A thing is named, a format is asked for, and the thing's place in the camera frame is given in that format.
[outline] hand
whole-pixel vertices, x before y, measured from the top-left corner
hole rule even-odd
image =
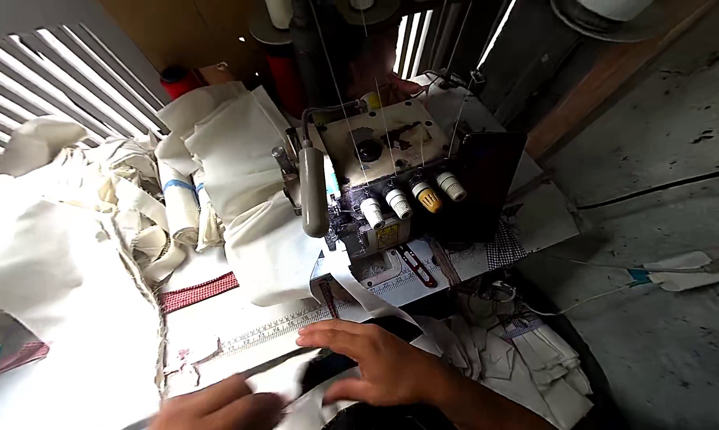
[[[359,400],[375,406],[434,403],[449,370],[439,359],[374,324],[326,320],[298,331],[301,347],[330,348],[359,364],[362,378],[335,382],[325,402]]]
[[[150,430],[271,430],[282,419],[284,402],[274,393],[252,394],[239,375],[168,399]]]

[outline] window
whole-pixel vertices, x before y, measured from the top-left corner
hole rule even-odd
[[[88,145],[110,136],[163,137],[163,103],[83,24],[0,39],[0,155],[13,130],[54,114],[87,128]]]
[[[414,15],[403,16],[402,23],[399,24],[394,73],[397,73],[402,79],[410,79],[412,76],[417,76],[419,72],[418,67],[421,64],[421,55],[426,44],[433,10],[426,11],[425,14],[418,12]]]

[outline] checkered cloth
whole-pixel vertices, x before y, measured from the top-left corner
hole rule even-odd
[[[157,295],[157,299],[161,303],[163,314],[169,314],[173,311],[186,308],[198,301],[211,298],[214,295],[219,295],[224,291],[229,291],[232,288],[237,288],[239,286],[240,283],[237,282],[235,274],[229,272],[226,275],[203,282],[202,284],[195,285],[193,287],[160,293]]]
[[[503,326],[505,333],[501,336],[504,340],[513,339],[533,331],[535,328],[545,325],[540,316],[530,311],[523,302],[514,300],[513,312],[510,314],[498,314],[497,318]]]
[[[484,248],[487,252],[487,270],[507,266],[528,255],[503,220],[498,224],[495,237],[485,243]]]
[[[49,346],[44,342],[33,341],[22,345],[19,351],[8,357],[0,358],[0,373],[16,369],[23,364],[46,358]]]

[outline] white thread spool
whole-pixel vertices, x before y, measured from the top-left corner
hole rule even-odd
[[[407,196],[405,196],[401,190],[395,188],[388,191],[386,194],[386,203],[392,207],[400,220],[407,220],[409,217],[412,217],[410,202],[407,201]]]
[[[375,4],[375,0],[351,0],[350,3],[354,9],[364,11],[370,9]]]
[[[638,16],[651,0],[577,0],[588,10],[615,21],[630,21]]]
[[[362,215],[370,223],[370,227],[379,229],[385,224],[383,213],[381,213],[381,204],[376,199],[364,199],[359,204],[359,210],[362,210]]]
[[[455,178],[455,175],[449,171],[437,176],[437,184],[453,201],[466,198],[466,190],[462,187],[460,181]]]
[[[290,0],[266,0],[271,23],[280,30],[288,30],[293,17],[293,5]]]

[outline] concrete floor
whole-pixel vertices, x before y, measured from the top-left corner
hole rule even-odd
[[[719,169],[719,5],[543,166],[575,205]],[[584,233],[519,265],[558,305],[623,286],[619,269],[719,249],[719,178],[580,212]],[[719,428],[719,284],[646,285],[567,314],[633,428]]]

